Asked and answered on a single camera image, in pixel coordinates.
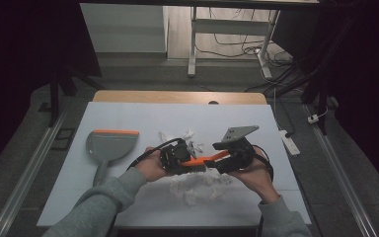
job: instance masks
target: white power strip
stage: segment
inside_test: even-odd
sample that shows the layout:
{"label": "white power strip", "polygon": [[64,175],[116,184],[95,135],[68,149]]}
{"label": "white power strip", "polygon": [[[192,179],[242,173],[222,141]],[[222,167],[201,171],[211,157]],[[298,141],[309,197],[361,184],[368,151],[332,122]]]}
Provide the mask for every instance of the white power strip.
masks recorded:
{"label": "white power strip", "polygon": [[293,139],[291,137],[285,137],[285,134],[287,133],[286,130],[281,130],[279,132],[279,135],[281,136],[282,142],[284,142],[285,148],[287,148],[290,155],[298,155],[300,154],[300,151],[298,150],[297,146],[294,144]]}

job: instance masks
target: person's right hand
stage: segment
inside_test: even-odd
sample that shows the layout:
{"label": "person's right hand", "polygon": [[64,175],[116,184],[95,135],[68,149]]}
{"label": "person's right hand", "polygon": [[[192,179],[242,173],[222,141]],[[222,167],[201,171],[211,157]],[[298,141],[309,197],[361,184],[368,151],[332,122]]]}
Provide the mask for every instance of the person's right hand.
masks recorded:
{"label": "person's right hand", "polygon": [[[264,157],[260,148],[254,146],[254,149],[257,154]],[[264,203],[272,203],[279,199],[279,194],[273,187],[266,165],[258,159],[254,158],[246,169],[228,174],[239,179],[246,187],[257,193]]]}

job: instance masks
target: sleeve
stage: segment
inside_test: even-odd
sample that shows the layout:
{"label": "sleeve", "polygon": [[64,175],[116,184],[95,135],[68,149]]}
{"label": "sleeve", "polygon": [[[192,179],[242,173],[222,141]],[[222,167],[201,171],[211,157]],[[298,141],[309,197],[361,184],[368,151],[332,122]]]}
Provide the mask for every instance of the sleeve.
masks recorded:
{"label": "sleeve", "polygon": [[290,211],[283,197],[271,204],[260,203],[264,218],[263,236],[312,236],[297,211]]}
{"label": "sleeve", "polygon": [[101,186],[87,190],[69,214],[43,236],[106,236],[114,216],[133,204],[146,183],[134,167],[119,178],[108,178]]}

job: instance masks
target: orange handle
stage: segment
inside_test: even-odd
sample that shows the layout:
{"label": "orange handle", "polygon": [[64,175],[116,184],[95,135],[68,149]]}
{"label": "orange handle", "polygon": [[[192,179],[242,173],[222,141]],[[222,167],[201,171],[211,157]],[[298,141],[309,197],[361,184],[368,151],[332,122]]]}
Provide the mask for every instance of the orange handle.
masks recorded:
{"label": "orange handle", "polygon": [[204,165],[204,161],[218,160],[228,155],[229,155],[229,152],[227,150],[223,150],[212,156],[201,156],[196,159],[191,157],[189,161],[184,162],[181,165],[182,166],[200,166],[200,165]]}

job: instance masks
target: gray floor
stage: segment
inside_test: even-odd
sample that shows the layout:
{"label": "gray floor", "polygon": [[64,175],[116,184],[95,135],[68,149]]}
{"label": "gray floor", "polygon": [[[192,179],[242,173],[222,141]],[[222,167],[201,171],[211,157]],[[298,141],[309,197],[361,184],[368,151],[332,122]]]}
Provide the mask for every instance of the gray floor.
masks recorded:
{"label": "gray floor", "polygon": [[[197,65],[195,78],[187,77],[187,63],[159,58],[100,58],[104,79],[96,80],[109,89],[121,90],[177,90],[177,91],[224,91],[243,92],[246,88],[261,85],[264,81],[255,62],[212,62]],[[272,68],[276,74],[281,68]],[[76,129],[86,105],[96,90],[75,79],[78,93],[73,98],[60,95],[62,101],[71,101],[72,109],[61,128]],[[261,92],[265,86],[251,91]],[[299,91],[276,100],[276,119],[287,130],[295,127],[292,136],[301,154],[290,157],[303,197],[313,224],[314,236],[361,236],[355,218],[343,197],[343,193],[328,165],[328,160],[319,145],[314,128],[306,121],[305,105],[299,101]],[[273,99],[268,98],[273,106]],[[16,134],[0,156],[0,211],[24,171],[49,122],[49,113],[39,112],[42,103],[48,103],[48,87],[32,95],[31,108]],[[343,131],[334,117],[334,108],[327,114],[328,138],[331,140],[353,186],[379,234],[379,174],[371,163]],[[36,223],[46,199],[63,164],[67,150],[66,140],[52,143],[38,176],[18,212],[7,236],[39,236],[43,229]],[[159,233],[159,236],[173,236]],[[180,236],[202,236],[201,232],[187,232]],[[144,236],[144,232],[121,232],[122,236]]]}

